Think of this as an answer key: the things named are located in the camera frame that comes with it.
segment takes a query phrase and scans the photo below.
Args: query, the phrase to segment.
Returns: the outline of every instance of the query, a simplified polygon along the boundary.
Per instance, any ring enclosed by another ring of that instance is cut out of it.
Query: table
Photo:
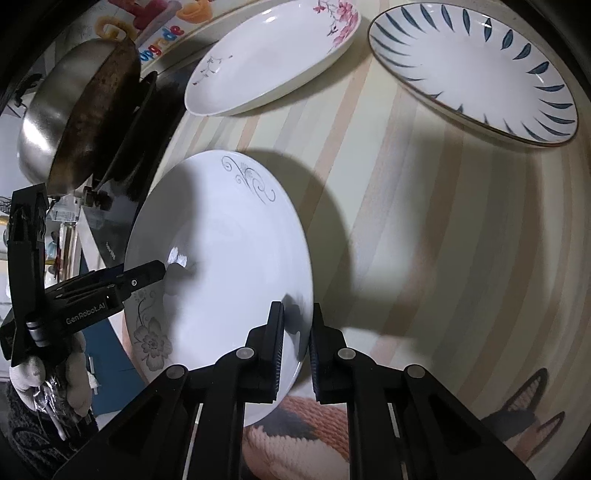
[[[455,1],[535,42],[569,84],[580,125],[562,147],[527,150],[450,122],[371,55],[370,20],[400,3],[360,1],[353,46],[292,94],[233,117],[185,114],[154,184],[204,150],[259,161],[297,209],[326,322],[380,364],[424,365],[481,419],[529,404],[535,422],[505,443],[550,479],[591,422],[591,104],[509,9]],[[121,318],[112,323],[131,352]],[[245,431],[261,480],[348,478],[346,414],[312,398],[304,368]]]

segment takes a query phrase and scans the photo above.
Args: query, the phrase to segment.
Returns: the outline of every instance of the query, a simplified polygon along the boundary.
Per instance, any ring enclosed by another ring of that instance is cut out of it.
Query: stainless steel pan
[[[134,43],[95,39],[68,52],[39,87],[23,119],[19,165],[50,196],[72,193],[117,151],[134,108]]]

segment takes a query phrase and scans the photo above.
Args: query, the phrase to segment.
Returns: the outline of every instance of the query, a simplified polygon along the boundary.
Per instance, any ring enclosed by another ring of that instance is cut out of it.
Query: plate with gray floral pattern
[[[296,380],[313,311],[306,237],[279,182],[236,152],[184,160],[144,203],[125,269],[151,260],[166,265],[164,279],[125,302],[134,355],[149,381],[172,364],[213,365],[267,322],[272,301],[283,301],[277,402],[248,404],[245,425],[265,417]]]
[[[536,45],[469,8],[416,3],[369,27],[376,59],[412,93],[469,125],[539,146],[577,131],[569,87]]]

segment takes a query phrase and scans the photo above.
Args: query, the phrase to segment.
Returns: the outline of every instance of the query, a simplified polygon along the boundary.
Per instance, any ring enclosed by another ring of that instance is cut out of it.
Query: black sweater
[[[50,479],[67,460],[70,459],[90,437],[98,432],[94,418],[85,428],[83,438],[78,442],[62,442],[49,417],[38,414],[22,403],[11,383],[7,386],[10,407],[8,425],[8,444],[0,439],[0,478],[2,480],[24,480],[21,465],[10,457],[16,453],[22,467],[30,473],[31,479]]]

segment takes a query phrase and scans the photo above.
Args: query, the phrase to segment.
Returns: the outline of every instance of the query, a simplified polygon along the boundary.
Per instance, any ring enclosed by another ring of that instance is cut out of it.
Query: white plate
[[[244,346],[250,329],[267,322],[271,302],[282,300],[281,401],[306,354],[313,289],[304,232],[276,179],[236,152],[207,151],[180,163],[144,203],[125,269],[151,260],[167,266],[164,280],[125,302],[134,354],[148,380],[172,364],[214,364]],[[248,404],[245,425],[276,403]]]
[[[577,130],[574,100],[558,70],[488,15],[404,5],[374,19],[369,44],[398,80],[461,120],[535,145],[562,144]]]
[[[282,97],[349,48],[361,16],[347,1],[294,0],[265,10],[223,37],[185,91],[193,115],[233,115]]]

